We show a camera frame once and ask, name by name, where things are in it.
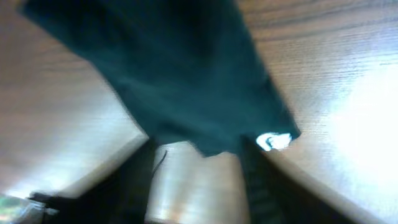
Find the fabric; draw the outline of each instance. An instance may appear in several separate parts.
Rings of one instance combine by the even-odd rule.
[[[23,13],[90,61],[160,144],[239,153],[299,136],[232,0],[30,0]]]

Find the dark green cloth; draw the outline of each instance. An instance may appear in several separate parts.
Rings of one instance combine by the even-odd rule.
[[[299,131],[231,0],[30,0],[24,14],[90,61],[161,144],[239,153]]]

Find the black cord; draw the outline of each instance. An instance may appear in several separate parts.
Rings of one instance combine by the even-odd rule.
[[[163,163],[164,159],[166,158],[167,155],[167,150],[164,152],[163,158],[160,160],[160,162],[156,165],[154,171],[152,172],[152,178],[154,178],[156,171],[159,169],[160,165]]]

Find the green fabric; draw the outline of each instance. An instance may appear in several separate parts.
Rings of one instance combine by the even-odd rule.
[[[90,61],[161,144],[239,153],[239,136],[299,131],[230,0],[30,0],[24,14]]]

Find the shiny table surface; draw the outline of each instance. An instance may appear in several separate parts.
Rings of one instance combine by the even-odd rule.
[[[238,4],[303,132],[269,156],[351,217],[398,223],[398,2]],[[14,6],[0,2],[0,191],[76,195],[71,183],[143,135],[97,72]]]

